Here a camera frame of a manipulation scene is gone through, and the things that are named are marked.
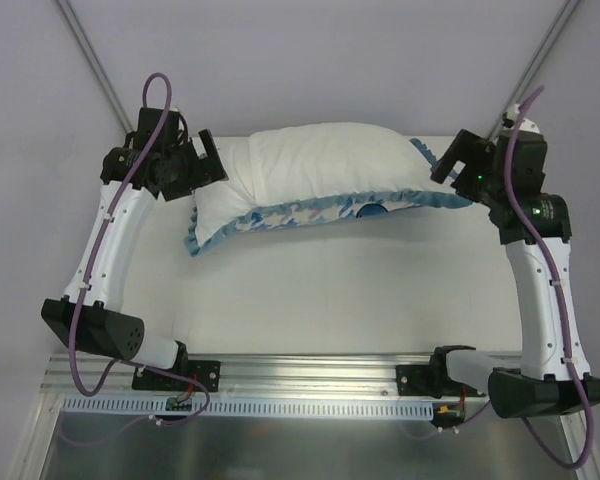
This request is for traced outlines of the blue patterned pillowcase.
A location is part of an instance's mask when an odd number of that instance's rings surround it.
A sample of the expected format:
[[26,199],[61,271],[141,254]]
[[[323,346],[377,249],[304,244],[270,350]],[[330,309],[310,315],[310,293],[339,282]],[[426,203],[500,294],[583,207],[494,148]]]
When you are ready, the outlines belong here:
[[430,179],[430,168],[435,155],[419,140],[411,141],[424,156],[427,166],[428,188],[425,191],[405,190],[388,193],[342,194],[318,200],[295,201],[287,204],[259,207],[233,220],[212,239],[198,246],[190,241],[191,223],[184,238],[184,245],[192,256],[200,255],[224,240],[241,233],[279,230],[313,226],[340,220],[373,216],[413,207],[460,209],[470,206],[470,201],[457,195],[449,186],[439,185]]

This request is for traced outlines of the white pillow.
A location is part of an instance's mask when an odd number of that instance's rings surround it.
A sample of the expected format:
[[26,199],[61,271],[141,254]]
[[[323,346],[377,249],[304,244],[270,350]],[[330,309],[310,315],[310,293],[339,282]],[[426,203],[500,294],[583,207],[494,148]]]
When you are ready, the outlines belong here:
[[403,135],[362,123],[257,132],[219,156],[228,178],[196,190],[190,241],[208,243],[254,209],[342,194],[428,188],[427,162]]

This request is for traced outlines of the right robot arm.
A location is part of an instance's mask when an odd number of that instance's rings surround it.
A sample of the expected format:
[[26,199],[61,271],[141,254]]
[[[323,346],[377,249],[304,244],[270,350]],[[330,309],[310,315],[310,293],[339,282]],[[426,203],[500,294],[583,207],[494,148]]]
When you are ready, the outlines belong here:
[[491,142],[460,130],[431,174],[441,183],[463,163],[452,188],[488,208],[515,279],[522,352],[514,365],[472,347],[439,347],[428,382],[441,395],[462,384],[485,393],[501,418],[561,416],[600,404],[600,378],[584,355],[570,293],[568,208],[542,190],[546,154],[539,131],[506,130]]

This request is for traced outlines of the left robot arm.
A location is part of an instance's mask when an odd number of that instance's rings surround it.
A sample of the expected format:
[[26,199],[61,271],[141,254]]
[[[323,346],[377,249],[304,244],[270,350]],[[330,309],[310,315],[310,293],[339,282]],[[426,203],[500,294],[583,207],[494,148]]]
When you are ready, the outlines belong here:
[[201,131],[200,140],[202,153],[177,110],[140,109],[137,130],[103,159],[96,220],[77,271],[62,297],[45,300],[41,310],[65,347],[154,367],[154,378],[168,390],[188,381],[189,367],[178,359],[183,347],[123,313],[124,285],[157,199],[177,200],[226,180],[210,131]]

